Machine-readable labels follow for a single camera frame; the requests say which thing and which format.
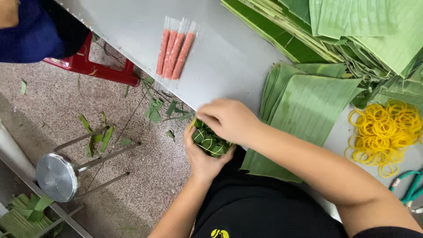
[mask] speckled floor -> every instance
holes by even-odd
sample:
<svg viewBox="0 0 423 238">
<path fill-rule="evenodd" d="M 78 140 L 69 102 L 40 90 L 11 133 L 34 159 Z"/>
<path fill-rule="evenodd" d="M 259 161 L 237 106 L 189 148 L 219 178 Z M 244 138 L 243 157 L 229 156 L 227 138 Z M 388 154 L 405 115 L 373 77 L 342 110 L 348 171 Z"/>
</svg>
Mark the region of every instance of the speckled floor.
<svg viewBox="0 0 423 238">
<path fill-rule="evenodd" d="M 104 41 L 98 39 L 92 44 L 90 59 L 122 68 L 124 58 L 110 46 L 105 48 L 107 54 Z M 21 80 L 27 82 L 23 96 L 19 94 Z M 80 189 L 86 191 L 131 172 L 86 197 L 86 208 L 74 218 L 94 237 L 146 237 L 188 179 L 190 167 L 182 143 L 188 120 L 150 123 L 144 116 L 149 97 L 141 86 L 131 87 L 124 97 L 126 85 L 79 76 L 44 62 L 0 64 L 0 85 L 0 118 L 33 164 L 57 145 L 86 133 L 78 119 L 80 114 L 96 128 L 102 124 L 100 112 L 104 111 L 108 124 L 114 125 L 109 146 L 102 155 L 120 150 L 119 141 L 124 138 L 142 143 L 81 173 Z M 175 98 L 152 93 L 164 100 L 160 114 L 168 118 L 168 101 Z M 168 130 L 174 131 L 175 141 L 166 135 Z M 87 143 L 88 139 L 63 151 L 81 165 L 91 160 L 84 152 Z M 72 210 L 75 206 L 71 203 L 64 208 Z"/>
</svg>

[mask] person's left hand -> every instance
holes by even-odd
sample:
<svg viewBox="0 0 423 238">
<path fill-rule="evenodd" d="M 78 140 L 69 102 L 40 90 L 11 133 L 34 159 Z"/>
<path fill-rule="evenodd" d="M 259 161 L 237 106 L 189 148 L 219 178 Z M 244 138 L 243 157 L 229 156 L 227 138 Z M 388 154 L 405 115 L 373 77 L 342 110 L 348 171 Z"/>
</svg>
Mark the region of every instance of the person's left hand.
<svg viewBox="0 0 423 238">
<path fill-rule="evenodd" d="M 192 127 L 189 130 L 189 127 L 190 125 L 184 131 L 184 144 L 191 165 L 191 177 L 201 182 L 211 183 L 223 166 L 232 159 L 235 146 L 220 157 L 208 156 L 192 139 L 196 128 Z"/>
</svg>

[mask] pile of yellow rubber bands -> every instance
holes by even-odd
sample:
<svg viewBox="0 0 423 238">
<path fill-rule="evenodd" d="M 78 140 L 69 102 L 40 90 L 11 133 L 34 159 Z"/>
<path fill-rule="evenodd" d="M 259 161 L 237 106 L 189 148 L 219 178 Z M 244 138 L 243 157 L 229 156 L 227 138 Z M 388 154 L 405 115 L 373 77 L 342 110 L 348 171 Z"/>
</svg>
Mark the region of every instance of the pile of yellow rubber bands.
<svg viewBox="0 0 423 238">
<path fill-rule="evenodd" d="M 360 116 L 354 123 L 352 116 L 355 113 Z M 397 163 L 404 160 L 404 152 L 422 136 L 418 110 L 400 101 L 390 100 L 386 107 L 372 104 L 364 112 L 355 109 L 348 120 L 357 127 L 357 135 L 350 137 L 345 157 L 364 165 L 378 166 L 382 177 L 399 172 Z M 351 145 L 352 139 L 355 139 L 354 145 Z M 349 149 L 353 152 L 347 156 Z"/>
</svg>

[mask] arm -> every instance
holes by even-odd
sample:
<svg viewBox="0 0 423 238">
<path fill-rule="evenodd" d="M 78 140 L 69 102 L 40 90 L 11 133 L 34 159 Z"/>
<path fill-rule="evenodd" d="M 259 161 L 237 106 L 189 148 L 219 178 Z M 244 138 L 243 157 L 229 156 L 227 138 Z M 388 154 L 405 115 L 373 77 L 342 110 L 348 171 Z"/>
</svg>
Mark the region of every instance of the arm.
<svg viewBox="0 0 423 238">
<path fill-rule="evenodd" d="M 180 194 L 170 205 L 149 238 L 187 238 L 191 234 L 195 217 L 213 179 L 232 159 L 235 148 L 220 158 L 207 156 L 192 140 L 195 127 L 184 132 L 184 144 L 191 165 L 191 176 Z"/>
<path fill-rule="evenodd" d="M 197 117 L 219 136 L 261 153 L 323 194 L 336 205 L 350 237 L 381 226 L 423 232 L 402 203 L 359 166 L 261 123 L 242 103 L 215 100 Z"/>
<path fill-rule="evenodd" d="M 0 29 L 14 27 L 18 24 L 17 0 L 0 0 Z"/>
</svg>

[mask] yellow logo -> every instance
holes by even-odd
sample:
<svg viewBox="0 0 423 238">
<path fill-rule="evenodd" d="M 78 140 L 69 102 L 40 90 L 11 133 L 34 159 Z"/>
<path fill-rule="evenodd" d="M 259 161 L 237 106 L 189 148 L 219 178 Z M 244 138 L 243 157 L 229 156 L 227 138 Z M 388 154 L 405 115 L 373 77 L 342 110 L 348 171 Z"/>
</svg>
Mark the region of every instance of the yellow logo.
<svg viewBox="0 0 423 238">
<path fill-rule="evenodd" d="M 214 229 L 211 238 L 229 238 L 229 233 L 225 230 Z"/>
</svg>

